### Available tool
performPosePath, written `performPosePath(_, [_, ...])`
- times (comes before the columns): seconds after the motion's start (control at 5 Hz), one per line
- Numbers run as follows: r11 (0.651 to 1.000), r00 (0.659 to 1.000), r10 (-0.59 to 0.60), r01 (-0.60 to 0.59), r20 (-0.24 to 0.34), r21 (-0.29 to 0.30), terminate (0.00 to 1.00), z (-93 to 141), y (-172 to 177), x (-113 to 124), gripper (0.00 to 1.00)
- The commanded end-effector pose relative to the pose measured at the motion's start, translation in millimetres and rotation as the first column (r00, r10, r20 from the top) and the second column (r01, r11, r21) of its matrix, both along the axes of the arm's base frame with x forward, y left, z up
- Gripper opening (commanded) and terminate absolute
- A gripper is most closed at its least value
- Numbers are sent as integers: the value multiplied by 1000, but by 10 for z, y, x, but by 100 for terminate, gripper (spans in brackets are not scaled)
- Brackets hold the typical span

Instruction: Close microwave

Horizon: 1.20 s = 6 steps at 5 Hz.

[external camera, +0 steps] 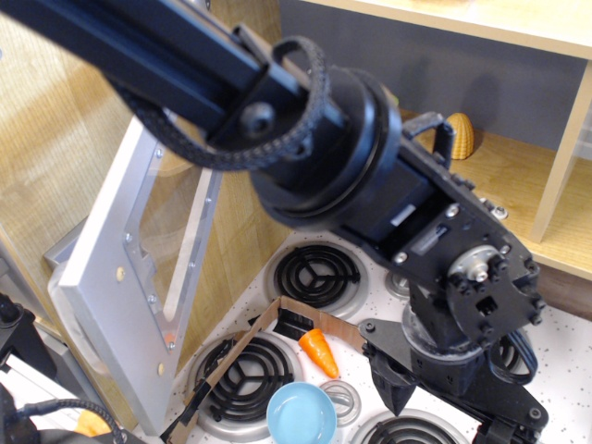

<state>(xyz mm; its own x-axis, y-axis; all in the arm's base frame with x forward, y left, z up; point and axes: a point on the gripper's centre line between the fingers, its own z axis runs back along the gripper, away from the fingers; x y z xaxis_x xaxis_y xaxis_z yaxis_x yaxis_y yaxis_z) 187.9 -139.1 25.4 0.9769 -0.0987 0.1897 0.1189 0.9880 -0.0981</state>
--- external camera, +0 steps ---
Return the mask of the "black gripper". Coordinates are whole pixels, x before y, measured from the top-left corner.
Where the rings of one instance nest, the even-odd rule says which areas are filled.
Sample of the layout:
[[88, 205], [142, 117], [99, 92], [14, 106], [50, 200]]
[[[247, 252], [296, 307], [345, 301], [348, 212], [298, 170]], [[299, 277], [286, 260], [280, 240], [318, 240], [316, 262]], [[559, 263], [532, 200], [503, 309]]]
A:
[[400, 415], [421, 388], [475, 419], [475, 443], [537, 443], [549, 415], [528, 392], [537, 359], [521, 330], [484, 343], [469, 340], [446, 301], [412, 284], [401, 321], [359, 325], [372, 380]]

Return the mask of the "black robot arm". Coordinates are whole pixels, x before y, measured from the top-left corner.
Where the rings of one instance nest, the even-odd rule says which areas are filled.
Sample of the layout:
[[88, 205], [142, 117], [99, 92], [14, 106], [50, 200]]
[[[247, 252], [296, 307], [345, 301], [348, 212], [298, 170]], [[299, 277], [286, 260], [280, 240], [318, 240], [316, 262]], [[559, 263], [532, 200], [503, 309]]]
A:
[[538, 267], [450, 172], [454, 132], [403, 120], [389, 90], [332, 68], [303, 37], [269, 45], [185, 1], [5, 1], [2, 11], [103, 72], [157, 140], [247, 170], [264, 209], [326, 229], [411, 284], [411, 316], [360, 325], [376, 389], [399, 413], [422, 388], [477, 420], [478, 443], [534, 443], [548, 422], [526, 385], [541, 320]]

